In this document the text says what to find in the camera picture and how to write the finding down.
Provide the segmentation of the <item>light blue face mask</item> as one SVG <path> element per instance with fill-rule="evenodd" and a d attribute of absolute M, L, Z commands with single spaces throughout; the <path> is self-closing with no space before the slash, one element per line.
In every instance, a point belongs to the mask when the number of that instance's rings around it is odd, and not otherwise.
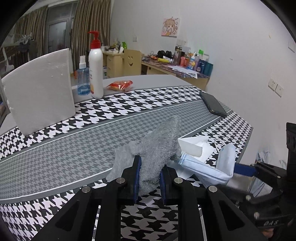
<path fill-rule="evenodd" d="M 198 161 L 193 156 L 181 151 L 181 156 L 175 161 L 169 161 L 168 166 L 174 168 L 177 175 L 185 180 L 195 175 L 205 187 L 210 185 L 225 185 L 233 177 L 236 159 L 236 147 L 222 140 L 216 140 L 214 145 L 221 144 L 222 147 L 214 147 L 218 152 L 218 159 L 214 167 Z"/>

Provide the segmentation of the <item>grey sock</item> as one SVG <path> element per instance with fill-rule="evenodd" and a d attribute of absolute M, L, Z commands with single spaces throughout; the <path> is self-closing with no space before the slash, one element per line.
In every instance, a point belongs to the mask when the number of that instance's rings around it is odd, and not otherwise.
<path fill-rule="evenodd" d="M 171 160 L 181 156 L 178 136 L 181 130 L 181 118 L 172 116 L 141 141 L 131 141 L 115 149 L 115 158 L 108 182 L 121 177 L 123 170 L 131 167 L 135 156 L 140 156 L 142 164 L 139 171 L 139 196 L 147 195 L 159 185 L 162 168 Z"/>

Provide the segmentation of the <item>white tissue paper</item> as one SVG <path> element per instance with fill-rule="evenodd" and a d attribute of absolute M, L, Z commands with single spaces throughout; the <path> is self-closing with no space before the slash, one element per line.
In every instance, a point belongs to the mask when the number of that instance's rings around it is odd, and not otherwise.
<path fill-rule="evenodd" d="M 214 148 L 209 144 L 208 140 L 209 137 L 207 136 L 178 138 L 181 151 L 203 163 L 214 153 Z"/>

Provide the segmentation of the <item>black smartphone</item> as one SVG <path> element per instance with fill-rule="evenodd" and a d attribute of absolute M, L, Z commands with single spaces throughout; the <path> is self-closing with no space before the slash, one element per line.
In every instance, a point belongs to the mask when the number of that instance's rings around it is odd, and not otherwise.
<path fill-rule="evenodd" d="M 201 92 L 200 97 L 211 114 L 218 115 L 224 118 L 227 116 L 227 112 L 214 96 L 205 92 Z"/>

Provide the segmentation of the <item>red snack packet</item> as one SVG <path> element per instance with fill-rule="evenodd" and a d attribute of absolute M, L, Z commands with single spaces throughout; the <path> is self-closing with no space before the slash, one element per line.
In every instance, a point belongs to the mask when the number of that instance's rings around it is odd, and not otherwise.
<path fill-rule="evenodd" d="M 118 92 L 126 92 L 132 88 L 133 82 L 131 80 L 120 80 L 112 82 L 107 86 L 107 89 L 118 91 Z"/>

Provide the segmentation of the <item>houndstooth table mat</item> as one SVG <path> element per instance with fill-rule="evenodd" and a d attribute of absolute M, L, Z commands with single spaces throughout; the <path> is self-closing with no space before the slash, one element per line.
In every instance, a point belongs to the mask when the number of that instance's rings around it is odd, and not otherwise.
<path fill-rule="evenodd" d="M 194 86 L 133 90 L 75 104 L 73 117 L 29 136 L 1 134 L 1 216 L 16 240 L 31 240 L 82 186 L 101 188 L 115 149 L 179 116 L 180 137 L 207 136 L 240 161 L 252 126 L 230 108 L 211 114 Z"/>

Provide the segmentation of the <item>blue spray bottle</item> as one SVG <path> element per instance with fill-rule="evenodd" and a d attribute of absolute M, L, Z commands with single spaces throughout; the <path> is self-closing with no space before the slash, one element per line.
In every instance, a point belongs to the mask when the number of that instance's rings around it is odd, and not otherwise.
<path fill-rule="evenodd" d="M 86 56 L 80 56 L 79 69 L 77 73 L 77 91 L 79 95 L 88 95 L 90 93 L 89 68 L 86 64 Z"/>

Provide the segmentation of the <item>white papers on desk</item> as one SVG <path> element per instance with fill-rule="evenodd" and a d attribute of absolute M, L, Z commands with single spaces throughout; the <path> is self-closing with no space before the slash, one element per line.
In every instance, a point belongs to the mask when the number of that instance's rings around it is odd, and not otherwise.
<path fill-rule="evenodd" d="M 171 65 L 169 65 L 168 68 L 171 68 L 174 71 L 189 75 L 192 78 L 196 78 L 196 79 L 198 78 L 198 73 L 196 71 L 194 71 L 194 70 L 184 68 L 184 67 L 181 67 L 181 66 L 171 66 Z"/>

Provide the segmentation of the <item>white pump lotion bottle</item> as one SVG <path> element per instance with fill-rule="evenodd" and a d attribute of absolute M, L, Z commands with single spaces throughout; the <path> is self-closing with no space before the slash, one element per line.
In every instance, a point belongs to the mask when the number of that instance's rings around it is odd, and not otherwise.
<path fill-rule="evenodd" d="M 100 99 L 104 95 L 103 87 L 103 53 L 101 51 L 101 42 L 98 31 L 90 31 L 93 35 L 90 43 L 89 60 L 89 78 L 90 92 L 93 98 Z"/>

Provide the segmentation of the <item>blue box on desk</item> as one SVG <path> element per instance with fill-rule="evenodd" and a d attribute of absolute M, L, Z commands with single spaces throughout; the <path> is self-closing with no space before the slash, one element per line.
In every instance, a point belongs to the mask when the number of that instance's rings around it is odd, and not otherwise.
<path fill-rule="evenodd" d="M 198 67 L 197 67 L 197 71 L 199 73 L 210 77 L 212 70 L 213 70 L 213 64 L 205 60 L 199 60 Z"/>

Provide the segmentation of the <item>wooden desk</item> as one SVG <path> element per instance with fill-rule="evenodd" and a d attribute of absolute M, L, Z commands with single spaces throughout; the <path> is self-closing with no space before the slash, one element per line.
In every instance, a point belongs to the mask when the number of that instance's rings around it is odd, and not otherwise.
<path fill-rule="evenodd" d="M 103 66 L 106 70 L 107 78 L 123 77 L 123 54 L 113 52 L 103 52 Z M 201 90 L 205 90 L 210 77 L 198 73 L 198 78 L 192 78 L 189 75 L 180 73 L 168 68 L 171 65 L 158 60 L 154 60 L 147 56 L 142 56 L 142 71 L 141 75 L 173 75 L 180 78 Z"/>

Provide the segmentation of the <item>white foam box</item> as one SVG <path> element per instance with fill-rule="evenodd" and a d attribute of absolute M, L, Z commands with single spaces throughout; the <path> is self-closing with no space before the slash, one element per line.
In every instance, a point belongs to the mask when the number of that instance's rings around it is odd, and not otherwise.
<path fill-rule="evenodd" d="M 9 110 L 25 136 L 75 114 L 69 49 L 31 60 L 7 74 L 1 83 Z"/>

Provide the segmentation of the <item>anime girl poster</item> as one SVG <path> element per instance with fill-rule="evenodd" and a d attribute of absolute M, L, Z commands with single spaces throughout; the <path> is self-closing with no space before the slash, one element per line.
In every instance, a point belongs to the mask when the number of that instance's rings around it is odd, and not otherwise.
<path fill-rule="evenodd" d="M 180 28 L 180 18 L 167 18 L 163 21 L 161 36 L 177 37 Z"/>

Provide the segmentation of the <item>brown curtain right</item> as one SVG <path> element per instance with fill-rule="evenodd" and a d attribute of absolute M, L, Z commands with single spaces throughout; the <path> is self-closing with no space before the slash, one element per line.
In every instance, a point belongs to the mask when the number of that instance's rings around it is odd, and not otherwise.
<path fill-rule="evenodd" d="M 80 56 L 86 56 L 86 52 L 90 50 L 90 43 L 94 37 L 88 32 L 98 31 L 100 42 L 109 45 L 110 18 L 110 0 L 78 1 L 71 31 L 71 52 L 74 70 L 79 67 Z"/>

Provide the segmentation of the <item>brown curtain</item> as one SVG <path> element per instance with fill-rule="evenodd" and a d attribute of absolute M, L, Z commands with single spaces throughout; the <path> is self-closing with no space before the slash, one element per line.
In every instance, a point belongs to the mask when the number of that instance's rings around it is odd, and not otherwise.
<path fill-rule="evenodd" d="M 41 57 L 45 53 L 44 44 L 47 13 L 48 6 L 43 6 L 25 14 L 15 24 L 15 42 L 20 40 L 22 35 L 31 37 L 30 45 L 32 49 L 29 51 L 31 60 L 34 56 Z"/>
<path fill-rule="evenodd" d="M 71 52 L 74 70 L 79 67 L 80 56 L 86 56 L 86 52 L 90 50 L 90 43 L 94 37 L 88 32 L 98 31 L 100 42 L 109 45 L 110 18 L 110 0 L 78 1 L 71 31 Z"/>

